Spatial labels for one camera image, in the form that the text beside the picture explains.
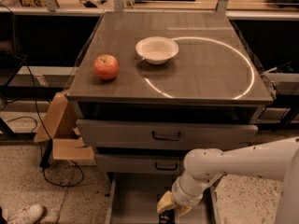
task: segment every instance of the red apple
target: red apple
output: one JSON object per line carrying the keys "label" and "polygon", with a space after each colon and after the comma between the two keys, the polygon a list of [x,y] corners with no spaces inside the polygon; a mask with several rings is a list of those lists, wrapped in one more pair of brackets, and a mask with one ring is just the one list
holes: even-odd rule
{"label": "red apple", "polygon": [[100,55],[94,60],[93,71],[103,80],[113,79],[118,74],[119,62],[114,56],[108,54]]}

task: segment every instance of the bowl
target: bowl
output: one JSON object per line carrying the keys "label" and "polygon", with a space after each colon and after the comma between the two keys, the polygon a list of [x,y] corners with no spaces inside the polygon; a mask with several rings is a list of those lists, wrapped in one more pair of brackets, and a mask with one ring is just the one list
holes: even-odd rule
{"label": "bowl", "polygon": [[178,54],[178,44],[166,37],[153,36],[139,41],[135,47],[148,63],[161,64]]}

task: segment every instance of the speckled floor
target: speckled floor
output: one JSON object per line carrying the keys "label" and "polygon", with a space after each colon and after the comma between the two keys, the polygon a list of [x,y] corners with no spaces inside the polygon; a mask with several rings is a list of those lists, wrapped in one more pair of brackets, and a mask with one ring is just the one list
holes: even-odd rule
{"label": "speckled floor", "polygon": [[[299,132],[259,132],[253,144],[299,136]],[[45,180],[39,163],[40,146],[32,141],[0,142],[0,204],[8,212],[41,203],[45,213],[38,223],[104,224],[109,204],[109,184],[95,166],[80,166],[83,181],[72,188]],[[60,185],[79,182],[79,169],[66,161],[54,161],[45,170]],[[216,188],[220,224],[272,224],[281,183],[227,175]]]}

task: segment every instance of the cable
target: cable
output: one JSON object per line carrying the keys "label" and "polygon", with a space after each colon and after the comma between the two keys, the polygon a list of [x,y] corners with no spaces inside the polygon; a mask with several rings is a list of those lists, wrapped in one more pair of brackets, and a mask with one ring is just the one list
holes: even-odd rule
{"label": "cable", "polygon": [[32,120],[35,122],[36,125],[35,125],[35,127],[31,130],[31,133],[33,132],[34,129],[36,129],[36,127],[37,127],[37,125],[38,125],[37,120],[34,119],[34,118],[32,118],[32,117],[30,117],[30,116],[20,116],[20,117],[17,117],[17,118],[15,118],[15,119],[9,119],[9,120],[6,121],[6,123],[11,122],[11,121],[15,121],[15,120],[18,120],[18,119],[32,119]]}
{"label": "cable", "polygon": [[[29,71],[29,73],[30,73],[30,77],[31,77],[31,79],[32,79],[32,81],[33,81],[34,88],[36,88],[36,82],[35,82],[34,75],[32,74],[32,71],[31,71],[31,69],[30,69],[30,67],[29,67],[29,64],[25,61],[25,59],[27,58],[27,56],[25,56],[25,58],[23,58],[23,59],[20,58],[20,57],[17,57],[17,56],[15,56],[15,57],[16,57],[17,59],[19,59],[19,60],[22,60],[22,61],[26,64],[27,69],[28,69],[28,71]],[[49,139],[52,140],[52,137],[50,136],[50,134],[49,134],[49,132],[48,132],[46,126],[45,126],[45,123],[44,123],[43,119],[40,117],[40,112],[39,112],[39,109],[38,109],[37,98],[36,98],[36,97],[35,97],[35,105],[36,105],[36,113],[37,113],[37,115],[38,115],[38,118],[39,118],[39,120],[40,120],[40,123],[42,124],[42,126],[43,126],[43,128],[44,128],[44,130],[45,130],[45,132],[46,132],[46,134],[47,134],[47,136],[49,137]],[[41,146],[40,143],[39,143],[39,147],[40,147],[40,154],[41,154],[41,157],[42,157],[42,156],[43,156],[43,152],[42,152],[42,146]],[[75,184],[71,184],[71,185],[62,185],[62,184],[59,184],[59,183],[54,183],[54,182],[50,181],[50,180],[46,177],[46,174],[45,174],[45,168],[42,167],[42,170],[43,170],[43,176],[44,176],[45,180],[46,180],[48,183],[50,183],[50,184],[52,184],[52,185],[54,185],[54,186],[59,186],[59,187],[63,187],[63,188],[72,188],[72,187],[75,187],[75,186],[79,185],[79,184],[83,181],[83,179],[84,179],[84,174],[83,174],[82,169],[81,169],[81,168],[80,168],[74,161],[72,161],[72,162],[75,164],[75,166],[79,169],[79,171],[80,171],[80,173],[81,173],[81,179],[79,180],[79,182],[77,182],[77,183],[75,183]]]}
{"label": "cable", "polygon": [[45,174],[45,169],[43,168],[43,176],[44,176],[45,180],[47,182],[51,183],[54,186],[63,187],[63,188],[73,188],[73,187],[79,185],[83,181],[83,179],[84,179],[84,174],[83,174],[82,169],[74,161],[72,161],[72,162],[75,164],[75,166],[79,169],[79,171],[81,173],[81,179],[79,180],[78,183],[70,184],[70,185],[63,185],[63,184],[54,183],[54,182],[48,180],[48,178],[46,177],[46,174]]}
{"label": "cable", "polygon": [[4,8],[6,8],[7,10],[9,10],[11,14],[14,14],[14,13],[12,12],[12,10],[11,10],[9,7],[7,7],[7,6],[5,6],[5,5],[3,5],[3,4],[1,4],[1,3],[0,3],[0,7],[4,7]]}
{"label": "cable", "polygon": [[19,101],[19,100],[21,100],[21,99],[23,99],[23,97],[19,97],[19,98],[16,98],[16,99],[14,99],[14,100],[7,101],[7,104],[14,103],[14,102]]}

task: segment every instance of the cabinet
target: cabinet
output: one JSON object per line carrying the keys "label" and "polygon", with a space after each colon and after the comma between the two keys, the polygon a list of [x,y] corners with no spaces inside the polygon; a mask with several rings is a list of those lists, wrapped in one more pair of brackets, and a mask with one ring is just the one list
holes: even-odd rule
{"label": "cabinet", "polygon": [[[176,40],[178,56],[138,57],[135,44],[154,35]],[[111,81],[93,73],[101,53],[119,60]],[[273,101],[226,17],[180,12],[106,13],[67,98],[99,170],[170,175],[190,149],[246,146]]]}

